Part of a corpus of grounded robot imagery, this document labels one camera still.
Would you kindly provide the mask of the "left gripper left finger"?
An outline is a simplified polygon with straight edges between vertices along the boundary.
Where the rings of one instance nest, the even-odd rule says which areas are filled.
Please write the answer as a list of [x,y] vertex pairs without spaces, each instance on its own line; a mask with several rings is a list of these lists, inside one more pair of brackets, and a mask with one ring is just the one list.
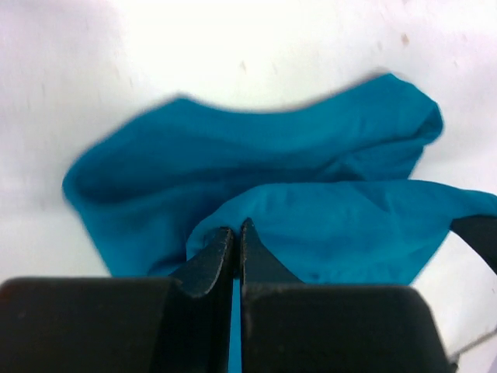
[[225,372],[233,233],[167,277],[18,277],[1,286],[3,372]]

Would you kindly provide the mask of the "blue t shirt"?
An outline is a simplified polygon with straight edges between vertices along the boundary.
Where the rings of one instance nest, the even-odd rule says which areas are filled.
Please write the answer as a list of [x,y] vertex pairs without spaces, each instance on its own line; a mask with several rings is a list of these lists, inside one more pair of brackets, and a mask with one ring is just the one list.
[[178,98],[90,148],[62,189],[110,278],[167,277],[233,233],[228,369],[242,369],[242,226],[300,281],[411,287],[454,219],[496,218],[490,193],[413,180],[443,129],[393,75],[300,110],[236,113]]

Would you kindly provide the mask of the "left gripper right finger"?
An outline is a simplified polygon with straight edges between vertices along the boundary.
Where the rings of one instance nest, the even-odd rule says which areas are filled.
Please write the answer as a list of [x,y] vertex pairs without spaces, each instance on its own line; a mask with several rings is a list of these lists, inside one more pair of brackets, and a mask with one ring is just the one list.
[[413,288],[306,284],[242,226],[245,372],[444,373],[452,365]]

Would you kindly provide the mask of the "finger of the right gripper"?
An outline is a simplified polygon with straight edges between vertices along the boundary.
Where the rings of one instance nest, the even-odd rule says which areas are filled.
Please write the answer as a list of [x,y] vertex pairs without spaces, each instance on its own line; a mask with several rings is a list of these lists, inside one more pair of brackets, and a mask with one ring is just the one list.
[[492,269],[497,269],[497,222],[495,217],[454,219],[450,230],[463,239]]

